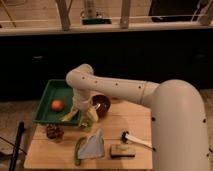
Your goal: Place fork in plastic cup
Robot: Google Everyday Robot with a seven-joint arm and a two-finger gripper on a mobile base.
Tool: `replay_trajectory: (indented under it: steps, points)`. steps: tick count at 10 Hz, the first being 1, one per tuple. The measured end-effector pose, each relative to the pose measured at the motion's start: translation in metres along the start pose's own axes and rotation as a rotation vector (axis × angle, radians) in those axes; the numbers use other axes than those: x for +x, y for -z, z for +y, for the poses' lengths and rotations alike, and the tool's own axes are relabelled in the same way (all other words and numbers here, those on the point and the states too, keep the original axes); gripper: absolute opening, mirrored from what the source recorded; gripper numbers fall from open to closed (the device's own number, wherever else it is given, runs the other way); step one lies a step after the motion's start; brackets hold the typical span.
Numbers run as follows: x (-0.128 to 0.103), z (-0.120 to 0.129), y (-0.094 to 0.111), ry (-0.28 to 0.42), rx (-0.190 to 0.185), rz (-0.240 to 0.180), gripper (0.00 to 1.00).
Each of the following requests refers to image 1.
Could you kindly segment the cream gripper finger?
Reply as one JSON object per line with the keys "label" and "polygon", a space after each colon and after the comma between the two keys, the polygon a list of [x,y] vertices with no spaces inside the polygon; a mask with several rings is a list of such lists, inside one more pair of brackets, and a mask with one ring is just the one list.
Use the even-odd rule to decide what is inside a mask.
{"label": "cream gripper finger", "polygon": [[65,122],[72,120],[72,118],[76,115],[77,112],[78,109],[76,107],[71,107],[70,112],[63,116],[62,121]]}
{"label": "cream gripper finger", "polygon": [[88,109],[88,114],[90,116],[90,118],[94,121],[94,122],[97,122],[99,117],[97,115],[97,112],[96,112],[96,109],[91,106],[89,109]]}

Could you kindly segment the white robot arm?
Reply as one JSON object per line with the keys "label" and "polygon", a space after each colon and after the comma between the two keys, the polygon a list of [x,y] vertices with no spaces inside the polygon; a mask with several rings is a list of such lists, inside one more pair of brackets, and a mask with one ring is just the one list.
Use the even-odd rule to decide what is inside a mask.
{"label": "white robot arm", "polygon": [[92,91],[150,109],[153,171],[211,171],[205,105],[190,83],[100,77],[88,64],[69,71],[65,80],[81,111],[89,109]]}

